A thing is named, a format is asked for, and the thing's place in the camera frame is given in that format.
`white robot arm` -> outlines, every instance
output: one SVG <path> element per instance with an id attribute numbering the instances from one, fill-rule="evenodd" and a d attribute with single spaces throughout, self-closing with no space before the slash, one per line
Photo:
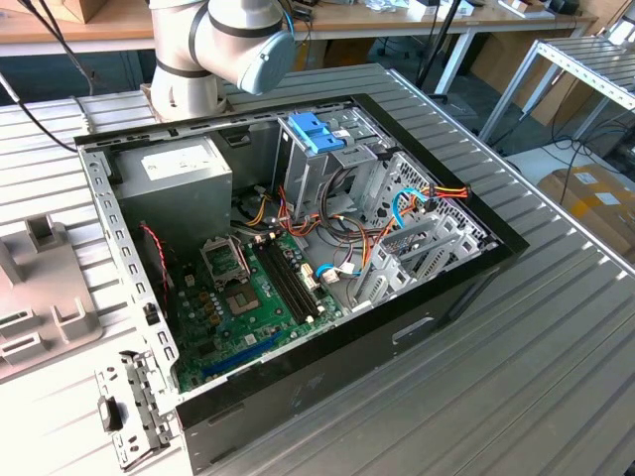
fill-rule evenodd
<path id="1" fill-rule="evenodd" d="M 164 120 L 215 115 L 220 79 L 262 94 L 291 69 L 294 39 L 277 0 L 151 0 L 157 52 L 152 104 Z"/>

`power cable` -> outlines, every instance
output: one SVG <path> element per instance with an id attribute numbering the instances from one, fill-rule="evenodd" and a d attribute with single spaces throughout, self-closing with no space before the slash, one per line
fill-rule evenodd
<path id="1" fill-rule="evenodd" d="M 24 105 L 24 103 L 20 99 L 20 96 L 18 96 L 16 91 L 13 90 L 13 87 L 11 87 L 11 84 L 9 84 L 9 81 L 7 81 L 7 79 L 4 77 L 4 75 L 1 72 L 0 72 L 0 84 L 2 84 L 2 86 L 7 91 L 7 94 L 9 94 L 11 99 L 13 99 L 13 101 L 18 105 L 18 107 L 22 109 L 22 111 L 27 115 L 27 117 L 31 119 L 31 121 L 36 126 L 38 126 L 38 129 L 40 129 L 44 134 L 46 134 L 53 142 L 58 144 L 60 147 L 65 148 L 69 152 L 74 152 L 74 153 L 77 152 L 77 149 L 71 146 L 68 146 L 67 144 L 62 142 L 60 139 L 54 136 L 51 132 L 49 132 L 49 130 L 46 127 L 44 127 L 38 119 L 36 119 L 36 117 L 31 113 L 31 111 L 27 109 L 27 106 Z"/>
<path id="2" fill-rule="evenodd" d="M 39 1 L 40 1 L 40 4 L 42 5 L 42 8 L 45 11 L 45 13 L 47 14 L 47 17 L 49 17 L 49 20 L 51 21 L 50 24 L 49 24 L 49 22 L 47 22 L 45 20 L 45 18 L 36 9 L 36 7 L 33 5 L 31 0 L 18 0 L 20 5 L 22 5 L 33 16 L 35 16 L 36 19 L 38 19 L 38 21 L 49 31 L 49 33 L 51 35 L 53 35 L 53 37 L 56 40 L 58 40 L 58 42 L 62 46 L 63 50 L 68 55 L 68 58 L 70 59 L 70 61 L 74 64 L 74 66 L 81 73 L 81 75 L 86 79 L 86 82 L 88 83 L 88 95 L 92 96 L 94 94 L 94 84 L 92 82 L 92 78 L 86 72 L 85 68 L 81 65 L 81 63 L 79 62 L 79 59 L 77 59 L 77 56 L 75 55 L 74 51 L 68 46 L 68 43 L 64 39 L 64 35 L 62 35 L 62 30 L 60 29 L 60 25 L 58 25 L 58 22 L 56 21 L 55 17 L 51 13 L 51 10 L 49 9 L 49 6 L 47 5 L 46 1 L 45 0 L 39 0 Z"/>

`aluminum table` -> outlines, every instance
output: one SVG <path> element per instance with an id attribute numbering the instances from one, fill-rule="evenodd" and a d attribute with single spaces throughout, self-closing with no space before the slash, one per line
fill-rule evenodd
<path id="1" fill-rule="evenodd" d="M 627 110 L 635 108 L 635 53 L 616 47 L 602 37 L 537 40 L 483 126 L 478 136 L 483 142 L 491 137 L 538 56 L 553 64 L 525 104 L 525 112 L 545 94 L 559 69 L 572 74 L 604 95 L 573 134 L 574 139 L 581 137 L 610 101 Z"/>
<path id="2" fill-rule="evenodd" d="M 632 268 L 394 71 L 367 64 L 292 73 L 272 93 L 230 89 L 229 99 L 248 110 L 360 92 L 471 183 L 531 248 L 458 322 L 209 474 L 621 475 L 635 456 Z M 154 121 L 141 93 L 82 100 L 98 131 Z M 31 107 L 62 138 L 81 130 L 69 100 Z M 63 222 L 105 328 L 94 344 L 0 386 L 3 470 L 116 475 L 92 370 L 139 348 L 140 336 L 79 159 L 16 107 L 0 109 L 0 137 L 0 234 L 35 212 Z M 132 474 L 189 474 L 189 463 L 174 440 Z"/>

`motherboard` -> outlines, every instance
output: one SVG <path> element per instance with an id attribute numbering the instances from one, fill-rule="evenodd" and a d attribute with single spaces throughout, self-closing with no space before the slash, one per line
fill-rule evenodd
<path id="1" fill-rule="evenodd" d="M 205 259 L 171 271 L 182 393 L 342 316 L 286 233 L 260 243 L 208 242 L 201 251 Z"/>

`metal bracket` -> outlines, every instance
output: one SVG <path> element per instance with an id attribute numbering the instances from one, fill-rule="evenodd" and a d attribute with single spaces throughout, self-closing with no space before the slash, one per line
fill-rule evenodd
<path id="1" fill-rule="evenodd" d="M 97 369 L 104 431 L 112 433 L 119 467 L 129 471 L 170 446 L 179 434 L 174 412 L 159 415 L 155 395 L 166 390 L 151 352 L 122 352 L 118 362 Z"/>

